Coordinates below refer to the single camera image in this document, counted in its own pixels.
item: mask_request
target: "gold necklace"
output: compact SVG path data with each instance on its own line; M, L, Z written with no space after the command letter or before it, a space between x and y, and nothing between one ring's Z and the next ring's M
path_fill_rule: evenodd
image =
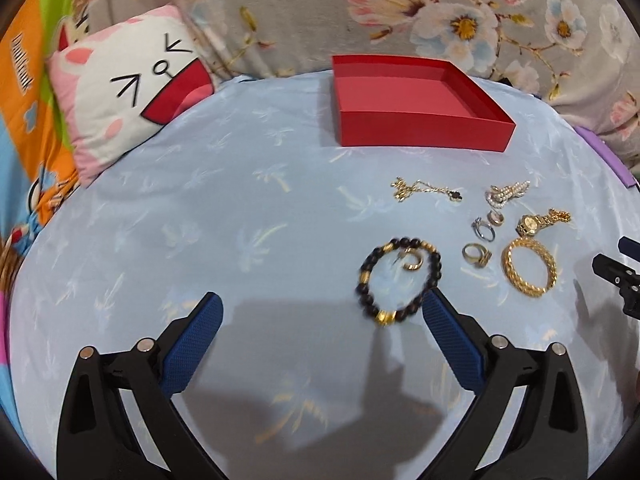
M391 183L391 187L396 188L394 197L398 202L404 202L413 193L442 193L449 197L452 202L460 202L462 195L459 191L450 190L448 187L435 187L428 182L416 180L410 186L404 181L404 178L399 176Z

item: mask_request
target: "screw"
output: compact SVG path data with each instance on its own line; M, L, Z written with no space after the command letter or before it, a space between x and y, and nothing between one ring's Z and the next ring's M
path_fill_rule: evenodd
M553 343L551 345L551 349L556 355L564 355L566 354L566 348L562 343Z
M149 352L149 350L151 350L155 344L156 342L153 339L151 339L150 337L145 337L144 339L141 339L137 342L136 348L139 352Z
M88 359L94 354L94 347L85 346L78 354L82 359Z
M509 340L503 335L494 335L491 338L491 344L496 348L502 350L503 348L507 348L507 346L509 346Z

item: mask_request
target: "pillow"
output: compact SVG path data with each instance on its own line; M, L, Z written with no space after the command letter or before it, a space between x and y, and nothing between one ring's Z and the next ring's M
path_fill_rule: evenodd
M83 186L214 92L174 6L92 34L48 68Z

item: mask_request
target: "purple object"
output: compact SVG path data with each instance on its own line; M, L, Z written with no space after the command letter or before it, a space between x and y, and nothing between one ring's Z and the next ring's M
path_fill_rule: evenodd
M596 134L587 128L581 126L574 126L574 130L580 135L593 150L602 157L607 165L618 176L622 184L627 187L633 187L636 185L636 178L629 171L623 162L613 153L609 147L600 139Z

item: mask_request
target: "watch face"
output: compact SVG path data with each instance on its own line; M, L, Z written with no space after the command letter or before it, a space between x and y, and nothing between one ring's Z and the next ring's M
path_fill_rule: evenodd
M531 216L525 216L522 219L522 222L530 231L535 231L538 228L538 222L536 222L536 219Z

